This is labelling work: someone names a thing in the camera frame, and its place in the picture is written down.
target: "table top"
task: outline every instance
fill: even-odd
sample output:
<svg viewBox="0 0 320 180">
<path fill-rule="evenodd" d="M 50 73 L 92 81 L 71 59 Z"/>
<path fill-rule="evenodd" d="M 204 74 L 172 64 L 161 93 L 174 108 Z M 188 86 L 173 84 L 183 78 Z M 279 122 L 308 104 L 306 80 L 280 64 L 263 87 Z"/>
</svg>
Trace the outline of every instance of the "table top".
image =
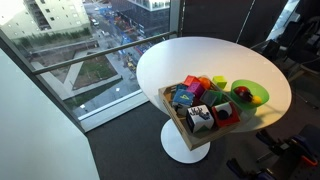
<svg viewBox="0 0 320 180">
<path fill-rule="evenodd" d="M 286 77 L 268 59 L 244 46 L 215 38 L 181 37 L 163 41 L 148 49 L 140 58 L 137 79 L 141 90 L 164 113 L 158 90 L 183 82 L 187 75 L 224 76 L 230 92 L 238 79 L 259 83 L 267 89 L 269 101 L 247 112 L 245 123 L 232 132 L 264 128 L 278 121 L 289 109 L 291 89 Z"/>
</svg>

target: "table pedestal base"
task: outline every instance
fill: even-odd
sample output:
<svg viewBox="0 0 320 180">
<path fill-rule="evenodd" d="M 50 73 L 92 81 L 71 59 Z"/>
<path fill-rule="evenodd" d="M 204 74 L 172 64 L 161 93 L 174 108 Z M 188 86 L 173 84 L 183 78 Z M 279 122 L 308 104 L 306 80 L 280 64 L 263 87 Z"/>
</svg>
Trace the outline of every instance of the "table pedestal base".
<svg viewBox="0 0 320 180">
<path fill-rule="evenodd" d="M 176 125 L 170 119 L 161 131 L 161 143 L 167 154 L 181 163 L 195 163 L 209 152 L 210 142 L 190 151 Z"/>
</svg>

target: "yellow box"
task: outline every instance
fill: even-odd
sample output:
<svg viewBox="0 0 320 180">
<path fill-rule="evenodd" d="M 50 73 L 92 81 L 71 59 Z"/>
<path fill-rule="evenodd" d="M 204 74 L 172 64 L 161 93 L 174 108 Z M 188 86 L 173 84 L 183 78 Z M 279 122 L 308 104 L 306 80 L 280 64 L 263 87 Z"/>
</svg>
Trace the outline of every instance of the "yellow box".
<svg viewBox="0 0 320 180">
<path fill-rule="evenodd" d="M 227 80 L 224 76 L 213 76 L 212 81 L 221 89 L 224 89 L 227 85 Z"/>
</svg>

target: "wooden tray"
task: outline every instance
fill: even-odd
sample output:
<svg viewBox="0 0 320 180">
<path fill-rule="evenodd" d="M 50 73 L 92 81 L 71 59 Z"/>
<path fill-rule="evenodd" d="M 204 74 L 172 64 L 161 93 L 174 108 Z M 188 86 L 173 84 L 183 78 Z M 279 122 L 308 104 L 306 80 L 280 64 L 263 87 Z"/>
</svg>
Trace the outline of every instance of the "wooden tray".
<svg viewBox="0 0 320 180">
<path fill-rule="evenodd" d="M 214 128 L 211 129 L 210 131 L 192 133 L 187 125 L 185 116 L 177 114 L 176 111 L 171 106 L 171 102 L 172 102 L 171 89 L 172 87 L 175 87 L 177 84 L 160 88 L 159 96 L 165 108 L 168 110 L 169 116 L 172 118 L 173 122 L 177 126 L 182 138 L 184 139 L 185 143 L 187 144 L 190 150 L 193 150 L 197 147 L 202 146 L 203 144 L 206 144 L 207 142 L 213 141 L 217 138 L 220 138 L 226 135 L 227 133 L 229 133 L 239 125 L 239 122 L 229 126 L 222 127 L 222 128 L 218 128 L 215 125 Z M 211 89 L 215 91 L 221 91 L 221 89 L 212 82 L 211 82 Z M 223 102 L 232 101 L 231 98 L 226 95 L 226 93 L 224 93 L 223 91 L 221 92 L 224 94 Z M 239 109 L 238 107 L 236 108 L 237 108 L 238 114 L 240 114 L 242 110 Z"/>
</svg>

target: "wall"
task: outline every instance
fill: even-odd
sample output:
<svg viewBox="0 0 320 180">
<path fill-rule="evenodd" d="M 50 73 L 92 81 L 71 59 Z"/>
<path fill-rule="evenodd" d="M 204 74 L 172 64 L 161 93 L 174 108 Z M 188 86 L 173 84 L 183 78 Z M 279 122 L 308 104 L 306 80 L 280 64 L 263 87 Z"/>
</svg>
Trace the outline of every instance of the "wall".
<svg viewBox="0 0 320 180">
<path fill-rule="evenodd" d="M 182 36 L 213 37 L 251 47 L 267 39 L 286 2 L 186 0 Z"/>
<path fill-rule="evenodd" d="M 0 179 L 99 179 L 87 138 L 0 49 Z"/>
</svg>

